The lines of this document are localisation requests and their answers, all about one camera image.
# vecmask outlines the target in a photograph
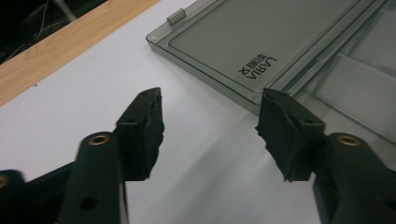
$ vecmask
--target screw hole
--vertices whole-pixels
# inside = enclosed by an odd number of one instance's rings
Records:
[[[305,122],[305,123],[311,123],[311,124],[312,124],[312,123],[315,123],[312,119],[305,119],[304,122]]]
[[[338,137],[338,141],[344,145],[348,145],[351,147],[356,147],[361,144],[361,142],[358,139],[345,135]]]
[[[87,197],[81,201],[81,203],[79,204],[79,208],[84,211],[88,211],[95,208],[98,204],[99,202],[95,198]]]
[[[127,121],[130,122],[130,123],[132,123],[132,124],[136,124],[136,123],[137,123],[137,120],[136,120],[136,119],[128,119]]]
[[[96,135],[90,139],[90,145],[98,146],[106,143],[108,141],[108,136],[104,134]]]

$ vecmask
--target table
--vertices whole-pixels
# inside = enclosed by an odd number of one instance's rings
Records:
[[[283,181],[258,118],[150,50],[145,36],[192,2],[162,0],[3,105],[0,169],[31,180],[69,163],[161,87],[164,141],[151,178],[127,183],[131,223],[319,223],[312,183]]]

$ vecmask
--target wooden board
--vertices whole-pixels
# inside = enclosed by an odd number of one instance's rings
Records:
[[[159,0],[108,0],[0,65],[0,106],[76,58]]]

